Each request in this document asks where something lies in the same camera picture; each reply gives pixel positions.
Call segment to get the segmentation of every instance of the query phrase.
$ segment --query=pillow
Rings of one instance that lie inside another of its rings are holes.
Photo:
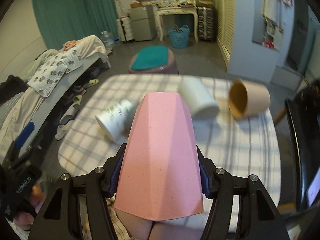
[[[16,105],[19,99],[22,97],[23,92],[16,94],[13,98],[6,101],[3,105],[0,106],[0,129],[7,118],[8,114],[12,108]]]

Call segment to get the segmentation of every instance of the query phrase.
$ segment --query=patterned blanket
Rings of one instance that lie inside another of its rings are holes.
[[[28,85],[41,96],[47,98],[64,74],[80,68],[82,64],[79,52],[73,47],[45,62],[32,76]]]

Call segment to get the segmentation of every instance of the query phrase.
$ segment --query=metal screw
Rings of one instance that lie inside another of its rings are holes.
[[[217,168],[216,169],[216,173],[222,175],[224,173],[224,169],[223,168]]]
[[[63,180],[69,179],[69,177],[70,177],[70,175],[68,173],[63,173],[61,175],[61,179],[63,179]]]
[[[97,167],[94,170],[95,173],[103,173],[103,171],[104,171],[103,167]]]
[[[258,176],[257,175],[250,175],[250,179],[252,181],[257,181],[258,180]]]

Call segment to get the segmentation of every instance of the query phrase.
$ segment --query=shoe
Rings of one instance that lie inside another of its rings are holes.
[[[68,110],[65,112],[65,114],[60,119],[60,124],[65,125],[67,122],[69,122],[71,119],[74,119],[76,114],[79,111],[79,105],[78,104],[72,104]]]
[[[85,88],[88,88],[88,87],[92,87],[92,86],[94,86],[94,85],[96,85],[98,83],[99,83],[99,79],[90,79],[87,84],[83,85],[83,88],[85,89]]]
[[[87,92],[87,90],[85,90],[83,86],[74,86],[72,91],[80,95],[84,95]]]
[[[71,128],[74,121],[75,121],[74,119],[71,119],[65,125],[60,124],[58,126],[57,133],[54,136],[56,140],[58,141],[61,140],[67,134],[68,130]]]
[[[75,96],[75,97],[73,98],[73,103],[74,103],[74,104],[80,105],[81,101],[82,101],[82,95],[77,95],[77,96]]]

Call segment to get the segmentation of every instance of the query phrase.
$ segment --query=plaid tablecloth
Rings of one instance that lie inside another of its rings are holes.
[[[102,166],[127,141],[109,142],[98,125],[99,114],[121,99],[139,103],[147,92],[176,92],[183,76],[160,74],[127,74],[113,76],[96,91],[77,116],[59,149],[59,162],[71,175],[83,175]],[[200,77],[201,82],[220,106],[220,113],[211,121],[193,123],[196,142],[205,157],[217,167],[235,176],[259,176],[272,200],[280,198],[280,154],[270,111],[258,117],[235,121],[228,108],[230,81]],[[234,197],[229,230],[236,231],[239,197]],[[204,228],[212,200],[204,198],[204,212],[165,223],[190,228]]]

